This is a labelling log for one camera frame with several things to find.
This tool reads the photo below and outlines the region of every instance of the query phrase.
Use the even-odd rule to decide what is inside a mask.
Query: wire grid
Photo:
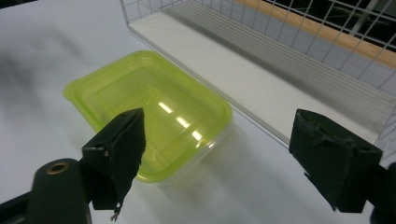
[[[257,6],[255,7],[246,4],[249,0],[121,0],[121,3],[127,23],[131,23],[155,12],[187,1],[195,1],[205,7],[209,7],[227,18],[250,27],[265,36],[269,36],[275,41],[289,46],[292,49],[296,49],[319,62],[326,63],[356,79],[365,81],[377,89],[396,95],[395,68],[377,62],[382,52],[396,49],[394,45],[396,29],[390,30],[393,34],[391,34],[391,38],[389,38],[388,41],[377,40],[376,45],[379,48],[379,52],[371,59],[355,52],[359,44],[366,41],[371,41],[372,43],[376,41],[376,39],[369,36],[375,21],[386,19],[396,22],[394,18],[383,13],[386,11],[387,6],[390,6],[392,1],[388,1],[387,6],[383,7],[383,11],[380,12],[374,11],[373,6],[368,9],[368,5],[364,7],[364,5],[361,4],[362,0],[356,0],[357,4],[355,6],[345,4],[341,1],[331,1],[331,7],[326,9],[322,18],[308,13],[314,5],[314,0],[309,0],[307,6],[304,8],[292,7],[293,4],[298,2],[297,0],[289,0],[287,5],[280,4],[280,0],[266,1],[267,6],[270,6],[269,14],[272,14],[279,8],[286,9],[287,13],[284,15],[286,17],[285,20],[279,20],[262,13],[259,10],[259,5],[262,1],[257,2]],[[334,16],[332,14],[332,9],[339,6],[350,7],[351,11],[351,13],[346,15],[341,26],[326,21],[327,18]],[[359,12],[360,16],[355,18],[352,22],[352,13],[356,12]],[[318,22],[320,24],[318,30],[313,34],[309,34],[301,29],[304,21],[300,21],[297,25],[290,25],[285,22],[287,17],[294,16],[292,13],[301,16],[303,20]],[[369,20],[367,18],[371,17],[370,20],[372,20],[369,27],[363,29],[364,33],[361,30],[366,21],[363,21],[361,17],[365,17],[366,21]],[[333,42],[327,41],[318,35],[320,29],[324,29],[325,26],[337,29]],[[341,38],[342,34],[345,33],[354,33],[354,35],[358,37],[358,46],[354,46],[350,49],[338,46],[337,39]],[[394,150],[394,148],[396,148],[396,109],[389,117],[389,121],[378,137],[375,145],[387,151],[386,157],[396,153],[396,150]]]
[[[155,12],[189,0],[121,0],[128,23],[140,20]],[[300,51],[321,63],[342,71],[377,89],[396,95],[396,0],[191,0],[246,25],[265,36],[273,38],[292,49]],[[274,15],[283,9],[282,18]],[[294,25],[288,21],[295,16],[300,20]],[[306,21],[317,23],[315,32],[303,29]],[[333,30],[332,41],[323,38],[321,32]],[[355,36],[348,48],[338,42],[345,36]],[[367,43],[375,46],[375,53],[367,57],[359,51]],[[387,58],[395,57],[395,62]],[[380,59],[391,64],[381,63]]]

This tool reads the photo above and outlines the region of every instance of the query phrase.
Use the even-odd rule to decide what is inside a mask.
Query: plastic container
[[[233,117],[221,96],[148,50],[69,83],[64,97],[97,132],[119,113],[144,108],[147,147],[136,178],[147,183],[176,179],[213,148]]]

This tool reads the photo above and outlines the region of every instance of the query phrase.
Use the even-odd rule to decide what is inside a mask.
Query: white wire rack
[[[396,95],[396,0],[120,1],[128,24],[194,1],[316,63]],[[396,110],[377,146],[395,148],[395,129]]]

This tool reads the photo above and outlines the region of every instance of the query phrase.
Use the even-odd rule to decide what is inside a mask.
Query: yellow plastic container
[[[202,158],[233,116],[222,97],[148,50],[69,83],[64,97],[97,132],[119,113],[144,108],[147,147],[136,178],[148,183],[175,178]]]

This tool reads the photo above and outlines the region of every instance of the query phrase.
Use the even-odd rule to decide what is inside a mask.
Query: white tabletop
[[[40,0],[0,10],[0,203],[30,190],[47,162],[80,159],[94,131],[64,86],[148,47],[118,1]],[[369,223],[334,213],[304,170],[263,129],[234,111],[229,135],[178,182],[135,181],[118,223]],[[109,223],[112,211],[93,211]]]

